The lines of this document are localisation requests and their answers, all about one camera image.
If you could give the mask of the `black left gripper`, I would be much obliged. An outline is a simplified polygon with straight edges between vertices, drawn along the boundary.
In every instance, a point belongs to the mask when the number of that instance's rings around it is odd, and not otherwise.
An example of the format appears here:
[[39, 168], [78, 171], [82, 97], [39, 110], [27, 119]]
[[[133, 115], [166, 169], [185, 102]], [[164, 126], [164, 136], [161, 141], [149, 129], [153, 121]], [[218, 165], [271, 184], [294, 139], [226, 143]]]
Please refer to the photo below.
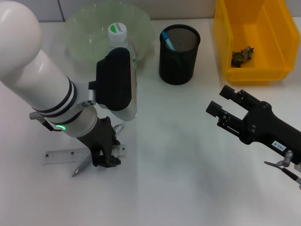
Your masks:
[[112, 151], [121, 150], [121, 143], [109, 117], [97, 118], [95, 126], [77, 139], [90, 150], [95, 167], [112, 168], [121, 164], [121, 160], [112, 155]]

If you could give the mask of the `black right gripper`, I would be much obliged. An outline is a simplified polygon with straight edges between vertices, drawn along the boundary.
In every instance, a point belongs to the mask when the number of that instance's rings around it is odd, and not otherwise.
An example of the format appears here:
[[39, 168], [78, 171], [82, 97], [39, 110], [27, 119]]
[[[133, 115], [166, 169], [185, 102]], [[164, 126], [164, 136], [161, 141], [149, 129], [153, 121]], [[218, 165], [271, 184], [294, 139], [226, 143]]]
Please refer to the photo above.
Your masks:
[[248, 113], [241, 120], [211, 101], [206, 112], [218, 117], [217, 126], [239, 137], [246, 145], [252, 142], [262, 143], [281, 156], [292, 151], [292, 163], [298, 165], [301, 162], [301, 132], [280, 120], [273, 113], [270, 104], [259, 101], [243, 89], [235, 92], [227, 85], [220, 91], [220, 96], [232, 100]]

